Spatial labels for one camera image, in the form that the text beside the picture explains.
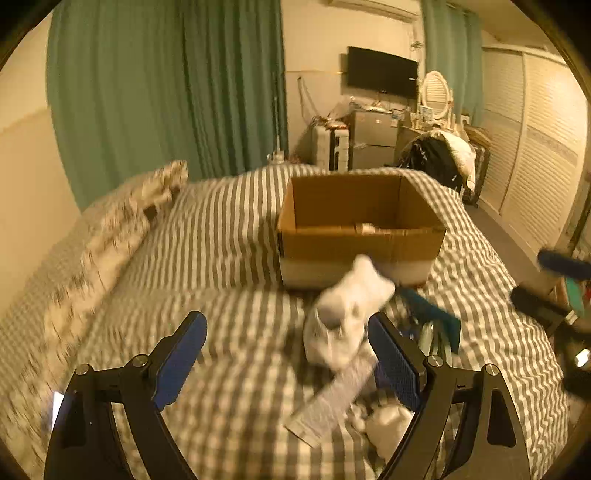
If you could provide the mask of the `dark patterned suitcase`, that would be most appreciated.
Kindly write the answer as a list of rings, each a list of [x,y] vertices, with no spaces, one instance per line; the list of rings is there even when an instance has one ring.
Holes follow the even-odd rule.
[[[480,199],[484,182],[486,179],[491,152],[488,148],[478,144],[473,144],[476,151],[475,158],[475,186],[473,189],[467,188],[463,195],[463,202],[466,205],[476,205]]]

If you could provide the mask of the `small green curtain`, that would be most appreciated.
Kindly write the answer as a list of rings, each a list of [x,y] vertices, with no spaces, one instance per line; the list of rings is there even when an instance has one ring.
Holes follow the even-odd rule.
[[[483,114],[480,17],[447,1],[422,1],[427,71],[439,71],[454,91],[454,113],[478,126]]]

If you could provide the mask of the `brown cardboard box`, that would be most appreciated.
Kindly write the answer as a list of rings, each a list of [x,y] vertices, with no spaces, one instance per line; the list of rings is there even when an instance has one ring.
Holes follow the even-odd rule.
[[[398,284],[424,284],[446,228],[412,175],[389,169],[291,178],[276,225],[283,285],[328,288],[359,255]]]

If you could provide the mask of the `silver mini fridge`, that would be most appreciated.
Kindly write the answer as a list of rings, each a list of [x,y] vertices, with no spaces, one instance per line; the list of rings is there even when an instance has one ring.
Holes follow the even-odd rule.
[[[392,114],[356,110],[349,115],[349,168],[381,168],[394,164],[398,121]]]

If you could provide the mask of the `patterned pillow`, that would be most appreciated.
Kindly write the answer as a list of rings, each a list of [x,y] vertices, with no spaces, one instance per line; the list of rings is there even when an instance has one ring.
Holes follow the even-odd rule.
[[[174,160],[127,180],[84,212],[86,239],[74,256],[77,270],[55,291],[44,313],[50,350],[83,332],[86,317],[112,290],[153,221],[172,206],[187,181],[187,162]]]

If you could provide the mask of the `white air conditioner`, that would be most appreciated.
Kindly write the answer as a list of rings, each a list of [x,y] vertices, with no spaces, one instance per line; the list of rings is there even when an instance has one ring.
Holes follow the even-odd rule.
[[[421,16],[421,3],[415,0],[329,0],[328,4],[410,23],[415,22]]]

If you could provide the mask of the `white sock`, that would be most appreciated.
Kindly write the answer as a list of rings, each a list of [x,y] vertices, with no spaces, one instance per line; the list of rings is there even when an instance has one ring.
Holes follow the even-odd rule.
[[[304,321],[305,358],[336,373],[356,357],[370,317],[396,292],[366,255],[356,256],[341,281],[322,291]]]
[[[389,461],[398,449],[410,426],[414,413],[400,403],[377,408],[368,417],[353,414],[351,421],[360,433],[366,434],[378,456]]]

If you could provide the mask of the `chair with draped clothes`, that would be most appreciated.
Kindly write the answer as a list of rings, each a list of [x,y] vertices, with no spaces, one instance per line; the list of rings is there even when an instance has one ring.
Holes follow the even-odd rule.
[[[419,135],[402,149],[399,167],[422,171],[457,192],[473,191],[476,158],[477,152],[469,142],[435,129]]]

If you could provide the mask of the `white suitcase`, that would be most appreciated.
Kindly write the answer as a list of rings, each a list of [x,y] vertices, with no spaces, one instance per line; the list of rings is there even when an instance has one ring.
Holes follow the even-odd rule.
[[[345,173],[349,170],[349,128],[335,121],[312,129],[312,163],[322,169]]]

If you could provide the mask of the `white louvered wardrobe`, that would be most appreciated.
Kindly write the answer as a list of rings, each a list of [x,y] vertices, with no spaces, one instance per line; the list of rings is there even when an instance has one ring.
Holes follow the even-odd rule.
[[[482,125],[492,146],[481,204],[530,258],[555,246],[567,226],[587,120],[586,97],[560,56],[484,47]]]

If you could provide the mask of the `checkered bed duvet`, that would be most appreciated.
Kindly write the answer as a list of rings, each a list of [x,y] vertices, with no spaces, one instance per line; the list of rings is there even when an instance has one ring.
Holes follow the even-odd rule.
[[[1,440],[28,477],[43,475],[52,397],[74,369],[118,367],[150,351],[185,315],[204,313],[207,341],[163,413],[202,479],[374,479],[383,462],[367,437],[339,425],[318,448],[284,426],[329,382],[304,357],[311,294],[280,285],[276,218],[304,165],[186,183],[123,267],[85,329],[64,347],[44,340],[52,295],[77,270],[84,213],[53,246],[1,320]],[[522,425],[531,474],[542,477],[568,438],[569,403],[543,328],[510,300],[515,282],[459,196],[420,172],[446,234],[421,294],[462,324],[457,367],[498,365]]]

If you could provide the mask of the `white oval vanity mirror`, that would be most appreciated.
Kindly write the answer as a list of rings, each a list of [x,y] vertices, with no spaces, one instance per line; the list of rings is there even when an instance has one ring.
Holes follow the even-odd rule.
[[[425,75],[420,88],[420,105],[432,110],[434,120],[443,120],[453,112],[453,89],[441,72],[432,70]]]

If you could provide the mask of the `black wall television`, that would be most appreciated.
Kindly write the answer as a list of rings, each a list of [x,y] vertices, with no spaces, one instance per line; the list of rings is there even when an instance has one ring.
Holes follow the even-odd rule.
[[[346,82],[349,87],[414,99],[418,94],[419,63],[401,56],[348,47]]]

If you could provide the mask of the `dressing table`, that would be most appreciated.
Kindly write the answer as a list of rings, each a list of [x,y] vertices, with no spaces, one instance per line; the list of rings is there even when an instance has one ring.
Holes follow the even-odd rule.
[[[469,143],[467,135],[463,131],[448,128],[445,124],[437,121],[424,122],[415,114],[407,113],[403,120],[399,121],[397,143],[394,147],[394,162],[400,163],[404,152],[411,144],[421,136],[435,136],[448,143],[450,150],[456,153],[474,152]]]

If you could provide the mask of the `large green curtain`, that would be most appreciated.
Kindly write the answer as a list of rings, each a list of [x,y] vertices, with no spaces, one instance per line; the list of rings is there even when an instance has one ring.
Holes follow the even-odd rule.
[[[276,1],[63,1],[47,96],[80,208],[180,159],[194,179],[286,152],[283,21]]]

